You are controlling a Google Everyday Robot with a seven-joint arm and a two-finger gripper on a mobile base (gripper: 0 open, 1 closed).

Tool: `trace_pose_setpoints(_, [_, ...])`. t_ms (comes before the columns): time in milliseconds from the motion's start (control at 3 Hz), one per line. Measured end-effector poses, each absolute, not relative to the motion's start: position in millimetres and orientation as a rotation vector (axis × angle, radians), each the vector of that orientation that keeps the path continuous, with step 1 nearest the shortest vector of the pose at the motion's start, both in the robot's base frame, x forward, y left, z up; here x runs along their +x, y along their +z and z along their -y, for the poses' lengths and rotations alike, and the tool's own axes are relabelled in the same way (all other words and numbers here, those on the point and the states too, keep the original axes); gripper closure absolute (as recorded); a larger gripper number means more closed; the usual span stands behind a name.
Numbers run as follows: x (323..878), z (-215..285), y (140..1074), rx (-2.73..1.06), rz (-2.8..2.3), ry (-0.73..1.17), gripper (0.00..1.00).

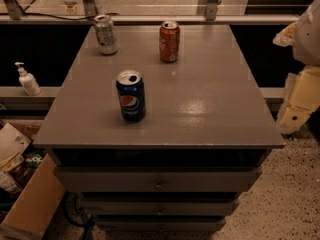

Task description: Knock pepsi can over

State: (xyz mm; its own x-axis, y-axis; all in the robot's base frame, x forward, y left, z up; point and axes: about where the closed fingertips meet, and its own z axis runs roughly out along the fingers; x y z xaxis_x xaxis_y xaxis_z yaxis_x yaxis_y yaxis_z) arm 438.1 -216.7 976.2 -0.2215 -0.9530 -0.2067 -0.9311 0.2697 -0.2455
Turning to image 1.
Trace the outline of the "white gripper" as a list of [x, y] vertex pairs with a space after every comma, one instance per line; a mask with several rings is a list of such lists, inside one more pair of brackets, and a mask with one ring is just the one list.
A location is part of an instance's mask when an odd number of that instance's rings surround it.
[[273, 43], [281, 47], [293, 45], [294, 58], [306, 64], [298, 74], [288, 74], [284, 101], [277, 114], [279, 131], [292, 134], [320, 107], [320, 0], [314, 0], [297, 23], [277, 33]]

